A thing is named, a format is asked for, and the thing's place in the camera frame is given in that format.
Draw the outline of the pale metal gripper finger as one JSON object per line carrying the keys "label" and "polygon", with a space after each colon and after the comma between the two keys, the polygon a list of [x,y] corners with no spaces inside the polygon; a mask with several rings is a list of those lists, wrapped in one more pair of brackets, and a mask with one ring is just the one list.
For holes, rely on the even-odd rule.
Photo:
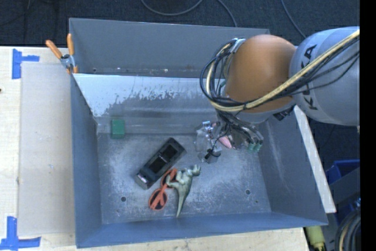
{"label": "pale metal gripper finger", "polygon": [[196,151],[206,153],[213,148],[213,127],[210,121],[202,122],[201,126],[196,129],[195,147]]}
{"label": "pale metal gripper finger", "polygon": [[216,163],[221,156],[221,152],[221,147],[214,146],[213,148],[208,148],[201,154],[201,161],[208,164]]}

